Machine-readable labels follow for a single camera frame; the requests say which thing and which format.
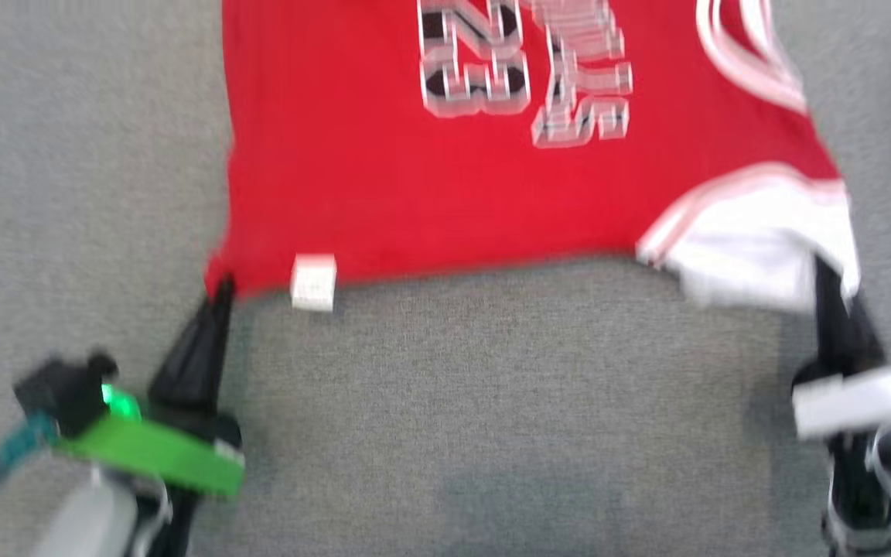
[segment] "led light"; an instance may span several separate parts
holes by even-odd
[[[112,415],[123,417],[123,419],[139,420],[142,418],[139,404],[133,395],[119,391],[110,384],[102,384],[102,401],[109,405],[109,412],[112,412]]]

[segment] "red jersey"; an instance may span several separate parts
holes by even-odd
[[[857,289],[844,183],[767,0],[224,0],[230,221],[281,288],[629,254],[705,301]]]

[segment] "gray carpet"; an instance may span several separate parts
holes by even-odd
[[[777,2],[855,198],[891,349],[891,0]],[[216,0],[0,1],[0,434],[12,378],[111,349],[141,391],[201,293],[230,137]],[[225,380],[247,438],[199,557],[810,557],[821,449],[787,393],[813,325],[700,310],[665,275],[567,261],[238,308]],[[0,490],[20,555],[79,465]]]

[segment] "blue cable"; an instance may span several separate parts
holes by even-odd
[[[45,413],[30,416],[0,443],[0,483],[40,449],[53,445],[59,436],[52,417]]]

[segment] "clothing tag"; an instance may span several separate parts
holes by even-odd
[[[295,256],[291,306],[307,311],[332,311],[336,298],[336,257]]]

